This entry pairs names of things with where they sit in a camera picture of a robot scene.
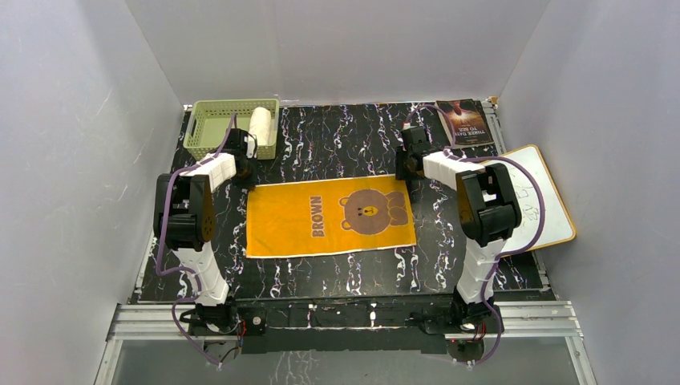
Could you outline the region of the white towel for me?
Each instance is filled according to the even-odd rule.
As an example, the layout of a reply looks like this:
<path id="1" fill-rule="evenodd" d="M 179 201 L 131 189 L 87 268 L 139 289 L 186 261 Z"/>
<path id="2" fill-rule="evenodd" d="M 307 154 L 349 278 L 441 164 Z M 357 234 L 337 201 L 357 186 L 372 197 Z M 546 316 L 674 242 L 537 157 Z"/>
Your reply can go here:
<path id="1" fill-rule="evenodd" d="M 264 107 L 256 107 L 249 121 L 249 134 L 252 135 L 259 145 L 269 145 L 271 139 L 272 115 Z"/>

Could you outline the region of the orange patterned towel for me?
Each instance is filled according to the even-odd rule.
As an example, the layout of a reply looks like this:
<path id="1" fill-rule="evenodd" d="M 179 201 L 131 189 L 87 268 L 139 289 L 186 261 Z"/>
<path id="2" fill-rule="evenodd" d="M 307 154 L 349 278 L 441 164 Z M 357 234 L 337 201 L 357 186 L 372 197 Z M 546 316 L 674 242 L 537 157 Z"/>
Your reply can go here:
<path id="1" fill-rule="evenodd" d="M 415 243 L 407 186 L 393 175 L 261 184 L 248 195 L 248 258 L 319 257 Z"/>

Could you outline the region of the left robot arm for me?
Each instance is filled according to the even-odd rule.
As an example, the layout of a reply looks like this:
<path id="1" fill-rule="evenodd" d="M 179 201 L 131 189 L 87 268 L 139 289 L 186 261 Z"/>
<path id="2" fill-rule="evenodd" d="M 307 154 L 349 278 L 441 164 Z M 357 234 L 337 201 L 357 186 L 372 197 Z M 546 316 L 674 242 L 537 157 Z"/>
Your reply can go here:
<path id="1" fill-rule="evenodd" d="M 226 139 L 193 166 L 156 179 L 153 231 L 159 242 L 158 257 L 171 250 L 177 268 L 188 275 L 195 303 L 214 306 L 208 323 L 221 334 L 233 332 L 240 317 L 225 304 L 229 284 L 217 267 L 211 241 L 217 228 L 213 192 L 224 183 L 249 191 L 257 182 L 257 139 L 247 131 L 230 128 Z"/>

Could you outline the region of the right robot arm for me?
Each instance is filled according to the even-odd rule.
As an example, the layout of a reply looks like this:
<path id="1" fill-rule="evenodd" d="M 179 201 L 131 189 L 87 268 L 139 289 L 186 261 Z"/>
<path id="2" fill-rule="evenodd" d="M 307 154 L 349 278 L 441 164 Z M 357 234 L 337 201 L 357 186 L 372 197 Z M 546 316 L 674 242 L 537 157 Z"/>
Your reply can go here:
<path id="1" fill-rule="evenodd" d="M 471 332 L 484 320 L 478 304 L 490 306 L 492 278 L 501 251 L 522 217 L 508 169 L 459 158 L 450 148 L 437 150 L 425 128 L 407 125 L 396 150 L 399 180 L 429 179 L 456 192 L 459 224 L 467 238 L 463 272 L 456 284 L 462 303 L 451 313 L 453 325 Z"/>

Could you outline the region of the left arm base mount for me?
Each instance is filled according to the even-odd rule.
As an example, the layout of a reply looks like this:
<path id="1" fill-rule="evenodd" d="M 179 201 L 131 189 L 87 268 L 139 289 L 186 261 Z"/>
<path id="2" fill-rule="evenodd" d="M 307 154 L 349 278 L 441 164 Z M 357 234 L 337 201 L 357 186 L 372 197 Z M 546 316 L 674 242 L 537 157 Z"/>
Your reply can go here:
<path id="1" fill-rule="evenodd" d="M 179 321 L 188 325 L 191 336 L 259 336 L 265 333 L 266 315 L 259 307 L 195 305 L 180 313 Z"/>

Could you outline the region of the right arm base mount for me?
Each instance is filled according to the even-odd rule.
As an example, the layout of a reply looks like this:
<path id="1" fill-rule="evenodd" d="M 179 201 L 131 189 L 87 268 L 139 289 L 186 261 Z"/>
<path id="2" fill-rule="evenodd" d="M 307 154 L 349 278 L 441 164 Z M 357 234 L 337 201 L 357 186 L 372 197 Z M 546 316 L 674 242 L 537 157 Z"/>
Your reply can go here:
<path id="1" fill-rule="evenodd" d="M 448 307 L 435 307 L 421 314 L 413 313 L 411 317 L 425 333 L 463 334 L 469 339 L 475 339 L 486 334 L 505 332 L 500 309 L 495 305 L 492 308 L 493 311 L 482 302 L 453 302 Z"/>

